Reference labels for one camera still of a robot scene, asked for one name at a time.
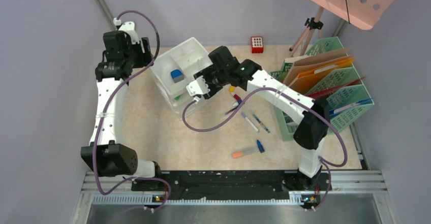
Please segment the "orange cap clear marker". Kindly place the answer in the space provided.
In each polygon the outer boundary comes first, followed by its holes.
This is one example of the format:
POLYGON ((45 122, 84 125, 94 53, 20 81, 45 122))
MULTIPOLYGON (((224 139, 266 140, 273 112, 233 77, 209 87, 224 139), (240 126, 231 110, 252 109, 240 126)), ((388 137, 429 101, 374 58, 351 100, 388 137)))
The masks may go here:
POLYGON ((231 156, 232 156, 232 158, 241 158, 241 157, 244 157, 244 156, 247 156, 247 155, 251 155, 251 154, 254 154, 254 153, 257 153, 257 152, 259 152, 259 150, 256 150, 254 148, 252 148, 252 149, 245 149, 245 150, 234 152, 234 153, 231 154, 231 156))

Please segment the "red cap small bottle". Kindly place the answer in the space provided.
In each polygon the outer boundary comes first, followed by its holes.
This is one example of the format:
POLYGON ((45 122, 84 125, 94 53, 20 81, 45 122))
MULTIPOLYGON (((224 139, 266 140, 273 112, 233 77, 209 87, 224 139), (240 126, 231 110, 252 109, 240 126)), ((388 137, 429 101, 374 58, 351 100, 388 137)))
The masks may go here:
POLYGON ((237 94, 235 94, 235 93, 232 93, 231 94, 238 102, 241 102, 242 101, 242 99, 241 99, 241 97, 240 96, 238 96, 237 94))

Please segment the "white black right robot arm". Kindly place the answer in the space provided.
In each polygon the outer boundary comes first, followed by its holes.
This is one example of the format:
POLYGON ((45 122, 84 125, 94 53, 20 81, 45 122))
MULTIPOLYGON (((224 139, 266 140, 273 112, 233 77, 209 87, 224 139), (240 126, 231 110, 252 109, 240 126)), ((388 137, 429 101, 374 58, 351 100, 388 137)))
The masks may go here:
POLYGON ((194 75, 186 90, 197 103, 209 99, 224 86, 232 85, 246 91, 246 102, 258 95, 286 113, 297 125, 294 141, 301 148, 298 183, 312 189, 319 182, 319 156, 330 127, 329 104, 324 99, 302 95, 272 77, 250 59, 239 62, 226 46, 220 46, 208 55, 211 64, 194 75))

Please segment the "white plastic drawer organizer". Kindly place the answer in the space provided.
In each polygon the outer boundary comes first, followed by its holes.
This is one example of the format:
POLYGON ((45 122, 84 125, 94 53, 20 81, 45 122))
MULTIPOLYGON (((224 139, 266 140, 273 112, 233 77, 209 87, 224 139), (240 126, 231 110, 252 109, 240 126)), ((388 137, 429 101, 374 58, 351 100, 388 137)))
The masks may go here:
POLYGON ((194 81, 194 75, 212 64, 208 52, 194 37, 158 55, 150 67, 152 77, 164 100, 182 119, 187 104, 192 102, 186 86, 194 81))

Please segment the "orange folder binder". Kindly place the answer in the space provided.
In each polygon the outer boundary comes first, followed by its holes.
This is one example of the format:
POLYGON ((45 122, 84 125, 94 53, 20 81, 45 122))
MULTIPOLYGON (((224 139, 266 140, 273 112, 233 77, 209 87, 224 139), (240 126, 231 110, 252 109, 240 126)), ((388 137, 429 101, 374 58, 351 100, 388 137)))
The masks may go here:
POLYGON ((300 72, 288 86, 300 94, 305 94, 331 71, 349 67, 355 59, 353 56, 344 56, 323 62, 316 68, 300 72))

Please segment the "red plastic folder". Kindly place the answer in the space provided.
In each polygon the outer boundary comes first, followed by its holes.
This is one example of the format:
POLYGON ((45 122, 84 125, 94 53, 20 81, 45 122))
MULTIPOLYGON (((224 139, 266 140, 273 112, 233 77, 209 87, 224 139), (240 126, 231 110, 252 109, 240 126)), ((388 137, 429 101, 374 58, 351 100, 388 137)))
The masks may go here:
POLYGON ((334 94, 335 92, 337 92, 339 89, 346 87, 346 86, 351 86, 351 85, 356 85, 358 83, 360 83, 364 78, 366 78, 366 76, 364 77, 360 77, 356 80, 353 80, 351 82, 347 82, 341 85, 337 85, 319 92, 315 92, 312 94, 309 94, 308 97, 313 98, 313 99, 320 99, 320 98, 328 98, 329 96, 331 96, 332 94, 334 94))

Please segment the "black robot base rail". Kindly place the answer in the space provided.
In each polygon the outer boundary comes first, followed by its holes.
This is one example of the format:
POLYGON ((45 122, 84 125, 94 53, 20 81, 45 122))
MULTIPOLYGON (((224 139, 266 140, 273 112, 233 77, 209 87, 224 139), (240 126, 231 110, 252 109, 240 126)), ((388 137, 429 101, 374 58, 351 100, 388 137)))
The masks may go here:
POLYGON ((298 170, 231 170, 231 171, 161 171, 158 178, 167 181, 174 193, 209 194, 245 190, 311 191, 325 190, 329 174, 319 170, 308 178, 298 170))

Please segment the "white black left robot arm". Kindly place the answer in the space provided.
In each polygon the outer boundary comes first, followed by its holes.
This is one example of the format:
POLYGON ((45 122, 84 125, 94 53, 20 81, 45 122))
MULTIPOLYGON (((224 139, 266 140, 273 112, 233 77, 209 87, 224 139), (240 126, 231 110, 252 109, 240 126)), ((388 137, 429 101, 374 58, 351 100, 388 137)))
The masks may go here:
POLYGON ((138 158, 126 146, 122 135, 122 113, 125 95, 133 69, 143 68, 152 60, 147 38, 135 31, 120 28, 103 34, 105 50, 95 69, 98 105, 93 134, 80 155, 100 177, 138 176, 151 190, 159 189, 163 176, 152 161, 138 158))

